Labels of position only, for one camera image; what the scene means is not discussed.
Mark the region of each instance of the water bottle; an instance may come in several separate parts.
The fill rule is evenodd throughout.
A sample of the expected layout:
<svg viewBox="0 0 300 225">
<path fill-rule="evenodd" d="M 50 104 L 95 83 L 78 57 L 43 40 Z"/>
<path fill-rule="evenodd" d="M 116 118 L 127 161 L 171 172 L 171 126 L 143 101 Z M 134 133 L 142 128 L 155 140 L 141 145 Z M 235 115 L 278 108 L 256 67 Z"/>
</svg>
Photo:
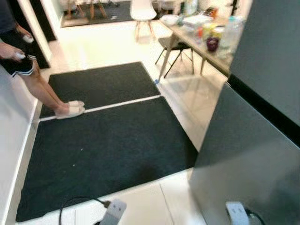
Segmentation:
<svg viewBox="0 0 300 225">
<path fill-rule="evenodd" d="M 239 16 L 230 16 L 221 38 L 220 47 L 234 53 L 243 31 L 243 20 Z"/>
<path fill-rule="evenodd" d="M 235 18 L 234 16 L 229 17 L 229 22 L 225 27 L 224 33 L 222 34 L 220 47 L 229 49 L 232 46 L 232 42 L 235 36 Z"/>
</svg>

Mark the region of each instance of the hand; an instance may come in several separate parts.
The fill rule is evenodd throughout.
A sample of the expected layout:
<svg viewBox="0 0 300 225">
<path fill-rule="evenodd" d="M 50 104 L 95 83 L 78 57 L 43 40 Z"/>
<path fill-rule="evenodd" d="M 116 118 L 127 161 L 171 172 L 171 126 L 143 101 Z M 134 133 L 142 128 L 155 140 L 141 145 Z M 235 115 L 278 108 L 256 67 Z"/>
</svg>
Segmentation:
<svg viewBox="0 0 300 225">
<path fill-rule="evenodd" d="M 25 54 L 21 49 L 15 48 L 4 42 L 0 43 L 0 59 L 10 59 L 21 62 L 21 60 L 16 57 L 16 53 Z"/>
<path fill-rule="evenodd" d="M 24 35 L 27 35 L 27 36 L 29 36 L 29 37 L 32 38 L 32 35 L 31 35 L 27 30 L 25 30 L 23 27 L 21 27 L 19 24 L 17 24 L 15 28 L 16 28 L 16 30 L 17 30 L 19 33 L 21 33 L 23 36 L 24 36 Z"/>
</svg>

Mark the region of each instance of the food container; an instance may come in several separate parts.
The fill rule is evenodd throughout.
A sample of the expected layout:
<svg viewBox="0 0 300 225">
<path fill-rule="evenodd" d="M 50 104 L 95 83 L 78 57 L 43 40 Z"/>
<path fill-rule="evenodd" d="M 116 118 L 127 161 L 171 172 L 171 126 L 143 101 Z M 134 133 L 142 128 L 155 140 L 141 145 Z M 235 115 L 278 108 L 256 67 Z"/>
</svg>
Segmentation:
<svg viewBox="0 0 300 225">
<path fill-rule="evenodd" d="M 202 38 L 203 40 L 206 40 L 207 38 L 209 38 L 211 36 L 211 31 L 216 27 L 217 25 L 213 22 L 207 22 L 205 23 L 202 27 L 203 27 L 203 34 L 202 34 Z"/>
<path fill-rule="evenodd" d="M 225 30 L 225 27 L 223 27 L 223 26 L 217 26 L 217 27 L 215 27 L 215 28 L 212 30 L 211 35 L 212 35 L 213 37 L 215 37 L 215 38 L 221 39 L 224 30 Z"/>
<path fill-rule="evenodd" d="M 219 46 L 219 38 L 217 37 L 209 37 L 206 40 L 207 50 L 211 53 L 215 52 Z"/>
</svg>

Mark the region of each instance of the white chair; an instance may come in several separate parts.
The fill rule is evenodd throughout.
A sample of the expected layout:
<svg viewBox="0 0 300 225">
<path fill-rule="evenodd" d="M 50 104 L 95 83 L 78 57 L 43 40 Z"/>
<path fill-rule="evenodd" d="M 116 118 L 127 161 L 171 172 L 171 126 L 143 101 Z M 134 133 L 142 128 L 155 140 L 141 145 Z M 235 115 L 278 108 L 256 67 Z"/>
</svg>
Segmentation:
<svg viewBox="0 0 300 225">
<path fill-rule="evenodd" d="M 155 37 L 153 28 L 151 26 L 151 20 L 157 15 L 151 0 L 131 0 L 130 15 L 132 19 L 136 21 L 135 26 L 135 39 L 139 38 L 139 31 L 141 22 L 148 24 L 151 34 Z"/>
</svg>

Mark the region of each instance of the black chair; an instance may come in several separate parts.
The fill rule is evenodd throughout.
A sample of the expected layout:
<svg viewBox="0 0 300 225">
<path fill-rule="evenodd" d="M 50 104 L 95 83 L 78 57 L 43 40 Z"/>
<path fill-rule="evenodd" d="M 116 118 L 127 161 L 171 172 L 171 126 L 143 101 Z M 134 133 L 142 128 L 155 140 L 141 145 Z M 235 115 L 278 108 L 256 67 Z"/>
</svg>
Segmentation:
<svg viewBox="0 0 300 225">
<path fill-rule="evenodd" d="M 161 55 L 164 53 L 164 51 L 167 50 L 169 43 L 170 43 L 171 38 L 170 37 L 162 37 L 158 39 L 158 42 L 161 44 L 161 46 L 164 48 L 163 51 L 161 52 L 161 54 L 159 55 L 159 58 L 156 60 L 155 65 L 157 64 L 158 60 L 160 59 Z M 175 43 L 174 47 L 172 48 L 172 51 L 174 50 L 180 50 L 178 56 L 176 57 L 176 59 L 174 60 L 174 62 L 171 64 L 171 67 L 169 68 L 168 72 L 166 72 L 166 74 L 164 75 L 164 78 L 167 77 L 167 74 L 169 73 L 169 71 L 171 70 L 172 66 L 174 65 L 174 63 L 176 62 L 176 60 L 178 59 L 178 57 L 181 55 L 182 51 L 184 49 L 189 49 L 190 47 L 183 43 L 183 42 L 177 42 Z M 194 74 L 194 57 L 193 57 L 193 49 L 191 49 L 192 51 L 192 58 L 189 58 L 192 61 L 192 67 L 193 67 L 193 74 Z"/>
</svg>

